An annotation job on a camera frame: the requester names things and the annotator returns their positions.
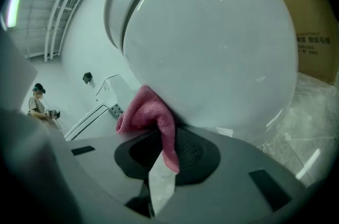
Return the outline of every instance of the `person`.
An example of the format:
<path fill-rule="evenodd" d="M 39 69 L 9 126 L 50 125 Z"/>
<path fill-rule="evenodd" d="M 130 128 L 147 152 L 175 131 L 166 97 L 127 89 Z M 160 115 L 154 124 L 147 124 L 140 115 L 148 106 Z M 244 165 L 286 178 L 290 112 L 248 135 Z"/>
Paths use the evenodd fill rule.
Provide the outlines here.
<path fill-rule="evenodd" d="M 43 86 L 39 83 L 36 83 L 33 88 L 33 97 L 29 99 L 30 114 L 32 117 L 40 119 L 40 121 L 45 125 L 59 129 L 56 123 L 53 121 L 53 118 L 44 112 L 45 108 L 40 102 L 44 93 L 46 93 L 46 90 L 43 88 Z"/>

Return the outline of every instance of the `gray tile floor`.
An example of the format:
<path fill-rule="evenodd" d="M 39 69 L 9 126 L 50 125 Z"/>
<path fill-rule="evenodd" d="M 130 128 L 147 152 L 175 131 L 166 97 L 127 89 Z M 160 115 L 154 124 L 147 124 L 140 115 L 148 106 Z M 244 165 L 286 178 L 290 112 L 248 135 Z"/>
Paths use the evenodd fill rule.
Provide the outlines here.
<path fill-rule="evenodd" d="M 334 86 L 298 74 L 289 112 L 255 142 L 264 153 L 310 186 L 326 177 L 339 148 L 339 77 Z M 157 214 L 174 192 L 175 173 L 159 156 L 149 173 L 151 199 Z"/>

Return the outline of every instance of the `pink towel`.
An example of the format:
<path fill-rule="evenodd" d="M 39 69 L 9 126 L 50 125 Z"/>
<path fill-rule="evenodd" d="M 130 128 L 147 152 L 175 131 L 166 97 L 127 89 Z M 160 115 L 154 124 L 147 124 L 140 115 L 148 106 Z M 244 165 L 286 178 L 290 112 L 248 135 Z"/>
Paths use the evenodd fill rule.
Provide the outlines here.
<path fill-rule="evenodd" d="M 179 172 L 179 160 L 174 150 L 175 124 L 173 116 L 148 86 L 142 86 L 127 110 L 119 117 L 117 133 L 135 131 L 157 124 L 162 133 L 163 158 L 167 167 Z"/>

